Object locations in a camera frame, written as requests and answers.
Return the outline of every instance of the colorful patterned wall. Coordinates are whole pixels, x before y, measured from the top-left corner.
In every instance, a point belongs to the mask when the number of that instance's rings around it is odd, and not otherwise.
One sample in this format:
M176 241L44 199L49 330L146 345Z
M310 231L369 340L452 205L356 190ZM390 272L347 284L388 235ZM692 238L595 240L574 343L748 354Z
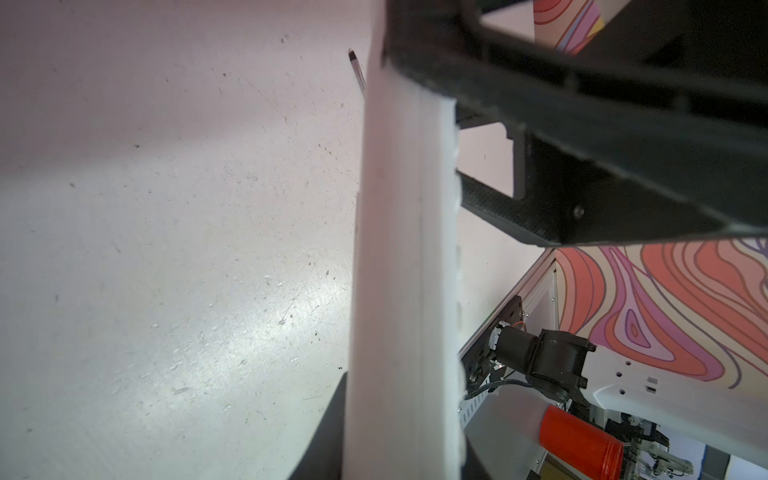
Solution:
M594 0L534 0L536 43L576 54L603 28Z
M768 240L560 249L561 329L768 399Z

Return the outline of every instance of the wire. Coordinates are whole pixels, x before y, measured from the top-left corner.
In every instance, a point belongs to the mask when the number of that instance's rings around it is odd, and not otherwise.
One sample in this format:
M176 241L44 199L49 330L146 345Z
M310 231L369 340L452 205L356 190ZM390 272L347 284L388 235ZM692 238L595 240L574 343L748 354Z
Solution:
M496 388L498 386L502 386L502 385L520 385L520 386L524 386L525 388L529 388L529 389L533 388L532 384L527 383L527 382L523 382L521 380L515 380L515 379L498 380L497 382L486 383L485 385L483 385L479 389L475 390L474 392L470 392L470 393L464 395L464 400L474 399L476 396L480 395L485 390L494 389L494 388Z
M520 321L519 321L519 322L517 322L515 325L512 325L512 328L515 328L516 326L520 325L521 323L522 323L522 325L523 325L523 331L524 331L524 332L527 332L527 331L528 331L528 327L526 327L526 326L525 326L525 322L524 322L523 320L520 320Z

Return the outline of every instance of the red cylinder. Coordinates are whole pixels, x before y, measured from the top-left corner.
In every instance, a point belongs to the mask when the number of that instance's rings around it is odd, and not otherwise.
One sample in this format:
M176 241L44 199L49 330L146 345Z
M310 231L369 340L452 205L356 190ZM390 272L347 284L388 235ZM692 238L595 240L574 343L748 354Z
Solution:
M624 444L599 428L555 406L541 420L538 442L563 462L593 480L618 480Z

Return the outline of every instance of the black cable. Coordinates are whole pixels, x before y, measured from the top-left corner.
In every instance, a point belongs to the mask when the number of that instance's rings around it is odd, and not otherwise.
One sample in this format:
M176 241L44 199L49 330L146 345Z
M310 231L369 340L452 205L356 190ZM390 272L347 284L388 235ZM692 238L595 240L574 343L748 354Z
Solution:
M529 388L529 389L533 388L532 384L527 383L527 382L523 382L521 380L515 380L515 379L499 380L497 382L486 383L485 385L483 385L479 389L475 390L474 392L470 392L470 393L466 394L464 396L464 400L474 399L476 396L480 395L485 390L494 389L494 388L496 388L498 386L502 386L502 385L520 385L520 386L524 386L525 388Z

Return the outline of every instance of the scratched white surface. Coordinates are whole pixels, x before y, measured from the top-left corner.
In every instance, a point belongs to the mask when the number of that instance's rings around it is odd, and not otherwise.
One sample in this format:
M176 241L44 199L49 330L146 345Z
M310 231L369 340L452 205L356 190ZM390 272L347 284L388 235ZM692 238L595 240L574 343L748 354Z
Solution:
M290 473L346 368L369 36L357 0L3 2L0 478ZM472 225L469 333L540 251Z

